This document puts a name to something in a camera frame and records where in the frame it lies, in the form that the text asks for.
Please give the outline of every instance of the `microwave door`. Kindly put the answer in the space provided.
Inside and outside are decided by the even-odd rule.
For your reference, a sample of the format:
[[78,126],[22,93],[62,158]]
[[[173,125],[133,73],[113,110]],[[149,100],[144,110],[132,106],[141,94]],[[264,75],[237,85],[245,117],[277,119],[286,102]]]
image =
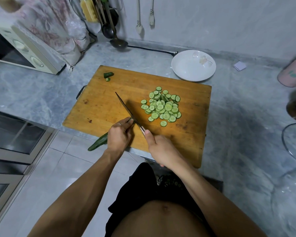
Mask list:
[[15,47],[0,34],[0,61],[35,68]]

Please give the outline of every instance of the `belly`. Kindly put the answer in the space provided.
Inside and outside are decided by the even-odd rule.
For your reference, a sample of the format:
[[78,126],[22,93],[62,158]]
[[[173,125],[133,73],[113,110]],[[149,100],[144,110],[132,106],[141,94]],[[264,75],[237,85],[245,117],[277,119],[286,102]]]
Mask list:
[[112,237],[126,236],[210,237],[202,222],[184,207],[157,200],[130,212],[112,234]]

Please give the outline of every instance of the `cutting board handle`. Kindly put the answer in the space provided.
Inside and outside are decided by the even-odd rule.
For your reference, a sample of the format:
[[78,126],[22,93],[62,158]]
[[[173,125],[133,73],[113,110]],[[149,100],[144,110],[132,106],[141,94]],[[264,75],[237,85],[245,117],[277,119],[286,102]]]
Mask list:
[[85,89],[86,86],[87,86],[87,85],[85,85],[85,86],[83,86],[83,87],[81,88],[81,90],[79,91],[79,93],[78,93],[78,95],[77,95],[77,97],[76,97],[76,100],[78,100],[79,96],[81,95],[81,93],[83,92],[83,90]]

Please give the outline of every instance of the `gray countertop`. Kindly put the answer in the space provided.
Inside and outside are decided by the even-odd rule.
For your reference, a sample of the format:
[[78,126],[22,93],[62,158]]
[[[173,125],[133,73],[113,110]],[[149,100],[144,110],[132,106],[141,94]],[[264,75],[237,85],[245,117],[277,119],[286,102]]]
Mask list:
[[[119,52],[101,43],[86,52],[73,72],[64,69],[59,75],[0,63],[0,111],[97,139],[65,128],[62,122],[99,65],[178,79],[171,60],[166,53],[132,48]],[[277,81],[279,68],[247,63],[238,72],[234,60],[215,61],[214,76],[203,82],[212,86],[212,94],[200,172],[224,181],[224,194],[268,236],[287,236],[272,215],[271,193],[281,175],[296,169],[296,160],[281,142],[282,129],[296,122],[285,109],[296,88]]]

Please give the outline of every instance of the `white bowl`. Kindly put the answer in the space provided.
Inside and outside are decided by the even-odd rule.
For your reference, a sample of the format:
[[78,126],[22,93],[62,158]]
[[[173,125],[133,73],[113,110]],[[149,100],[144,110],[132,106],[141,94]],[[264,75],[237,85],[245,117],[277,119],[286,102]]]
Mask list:
[[216,71],[214,59],[205,52],[197,50],[182,51],[172,59],[174,73],[183,80],[202,81],[210,78]]

